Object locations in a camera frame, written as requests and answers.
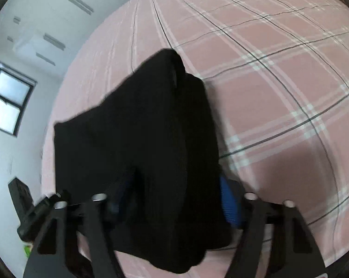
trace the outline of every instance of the window frame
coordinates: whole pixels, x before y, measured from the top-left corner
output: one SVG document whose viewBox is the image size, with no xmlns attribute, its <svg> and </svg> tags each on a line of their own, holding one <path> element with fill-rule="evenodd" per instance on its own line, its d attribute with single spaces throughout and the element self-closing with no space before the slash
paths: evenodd
<svg viewBox="0 0 349 278">
<path fill-rule="evenodd" d="M 4 132 L 6 134 L 9 134 L 11 136 L 17 137 L 17 135 L 19 133 L 20 123 L 22 121 L 22 117 L 24 115 L 25 109 L 26 109 L 27 104 L 29 102 L 30 96 L 32 95 L 32 92 L 34 90 L 34 87 L 37 85 L 37 82 L 34 79 L 31 79 L 31 78 L 25 76 L 24 74 L 20 73 L 17 70 L 12 69 L 10 66 L 7 66 L 6 64 L 4 64 L 2 62 L 0 62 L 0 73 L 1 72 L 4 72 L 4 73 L 10 75 L 12 78 L 19 80 L 19 81 L 21 81 L 29 86 L 29 91 L 28 91 L 27 95 L 25 96 L 25 99 L 24 99 L 22 105 L 19 105 L 19 104 L 9 100 L 8 98 L 6 98 L 0 94 L 0 99 L 2 101 L 4 101 L 6 104 L 10 104 L 12 106 L 15 106 L 16 108 L 18 108 L 20 110 L 19 115 L 18 115 L 17 120 L 16 120 L 14 132 L 11 133 L 11 132 L 8 132 L 6 130 L 3 130 L 2 128 L 0 128 L 0 131 Z"/>
</svg>

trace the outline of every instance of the pink plaid bedsheet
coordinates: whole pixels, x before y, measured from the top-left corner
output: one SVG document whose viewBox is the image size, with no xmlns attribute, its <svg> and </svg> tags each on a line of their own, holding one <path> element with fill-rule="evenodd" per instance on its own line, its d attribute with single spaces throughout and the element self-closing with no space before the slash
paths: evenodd
<svg viewBox="0 0 349 278">
<path fill-rule="evenodd" d="M 349 9 L 339 0 L 129 1 L 68 69 L 46 135 L 43 193 L 55 191 L 54 123 L 99 104 L 142 61 L 170 47 L 205 82 L 229 178 L 264 200 L 295 201 L 326 265 L 346 253 Z M 268 252 L 270 233 L 265 239 Z M 179 277 L 223 277 L 233 251 L 210 252 Z M 119 258 L 128 277 L 174 276 Z"/>
</svg>

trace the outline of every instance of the black device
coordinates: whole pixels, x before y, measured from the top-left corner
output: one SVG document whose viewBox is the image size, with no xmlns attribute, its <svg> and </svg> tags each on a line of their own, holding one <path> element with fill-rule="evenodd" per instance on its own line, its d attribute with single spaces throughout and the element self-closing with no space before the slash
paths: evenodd
<svg viewBox="0 0 349 278">
<path fill-rule="evenodd" d="M 235 191 L 236 181 L 228 181 Z M 68 205 L 55 198 L 51 208 L 42 207 L 47 218 L 37 225 L 38 233 L 27 262 L 24 278 L 124 278 L 114 253 L 114 244 L 107 237 L 111 223 L 119 221 L 123 197 L 129 193 L 130 182 L 122 182 L 116 193 L 94 195 L 82 204 Z M 267 278 L 327 278 L 318 246 L 301 213 L 292 201 L 282 204 L 261 200 L 254 193 L 241 198 L 244 212 L 243 233 L 225 278 L 254 278 L 257 272 L 266 224 L 274 225 Z M 22 225 L 29 226 L 31 218 Z M 91 261 L 78 250 L 77 228 L 83 224 Z"/>
<path fill-rule="evenodd" d="M 14 204 L 17 216 L 20 222 L 26 217 L 27 212 L 34 207 L 33 198 L 30 194 L 29 187 L 15 177 L 9 184 L 11 199 Z"/>
<path fill-rule="evenodd" d="M 64 198 L 60 194 L 54 194 L 50 198 L 45 197 L 37 205 L 32 206 L 26 213 L 25 217 L 21 221 L 17 234 L 20 239 L 25 242 L 34 241 L 35 237 L 40 231 L 41 226 L 44 224 L 46 216 L 50 213 L 53 205 Z"/>
</svg>

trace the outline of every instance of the metal pin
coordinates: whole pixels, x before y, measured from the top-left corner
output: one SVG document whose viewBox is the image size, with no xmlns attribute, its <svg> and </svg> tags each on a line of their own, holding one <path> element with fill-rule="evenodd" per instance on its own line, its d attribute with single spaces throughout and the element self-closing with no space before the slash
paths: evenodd
<svg viewBox="0 0 349 278">
<path fill-rule="evenodd" d="M 99 194 L 95 194 L 93 197 L 92 197 L 92 200 L 94 202 L 98 202 L 98 201 L 101 201 L 101 200 L 106 200 L 107 198 L 107 195 L 104 194 L 104 193 L 99 193 Z"/>
<path fill-rule="evenodd" d="M 284 205 L 287 206 L 288 208 L 294 208 L 295 203 L 292 200 L 285 200 Z"/>
<path fill-rule="evenodd" d="M 66 206 L 68 205 L 67 202 L 65 201 L 61 201 L 61 202 L 57 202 L 55 204 L 55 206 L 53 206 L 55 209 L 64 209 Z"/>
<path fill-rule="evenodd" d="M 244 194 L 244 197 L 247 200 L 257 200 L 258 199 L 258 196 L 253 192 L 247 192 L 246 194 Z"/>
</svg>

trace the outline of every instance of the green object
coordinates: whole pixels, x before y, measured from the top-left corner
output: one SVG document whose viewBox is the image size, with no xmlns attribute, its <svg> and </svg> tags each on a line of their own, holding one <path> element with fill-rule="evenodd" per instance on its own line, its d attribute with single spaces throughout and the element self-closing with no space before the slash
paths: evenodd
<svg viewBox="0 0 349 278">
<path fill-rule="evenodd" d="M 29 258 L 30 253 L 32 251 L 31 247 L 29 245 L 24 246 L 24 251 L 25 251 L 25 255 L 27 256 L 27 258 Z"/>
</svg>

